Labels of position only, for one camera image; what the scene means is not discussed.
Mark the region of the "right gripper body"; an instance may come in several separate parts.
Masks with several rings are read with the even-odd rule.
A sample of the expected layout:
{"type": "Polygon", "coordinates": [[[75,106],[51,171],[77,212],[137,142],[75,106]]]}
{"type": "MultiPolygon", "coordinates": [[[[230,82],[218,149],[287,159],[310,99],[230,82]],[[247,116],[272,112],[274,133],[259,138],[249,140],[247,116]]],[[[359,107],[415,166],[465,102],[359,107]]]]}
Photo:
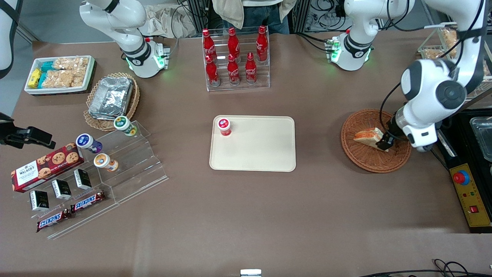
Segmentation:
{"type": "Polygon", "coordinates": [[[24,144],[29,144],[27,133],[26,128],[15,126],[13,118],[5,113],[0,113],[0,144],[23,147],[24,144]]]}

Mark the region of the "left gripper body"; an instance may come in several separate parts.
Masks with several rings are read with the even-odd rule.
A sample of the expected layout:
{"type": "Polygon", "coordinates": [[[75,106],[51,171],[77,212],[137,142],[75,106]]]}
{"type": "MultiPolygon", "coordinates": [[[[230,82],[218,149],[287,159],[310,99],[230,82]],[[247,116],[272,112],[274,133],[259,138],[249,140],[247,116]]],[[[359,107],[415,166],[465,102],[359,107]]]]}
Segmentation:
{"type": "Polygon", "coordinates": [[[397,124],[396,113],[386,123],[386,141],[395,140],[408,141],[406,135],[397,124]]]}

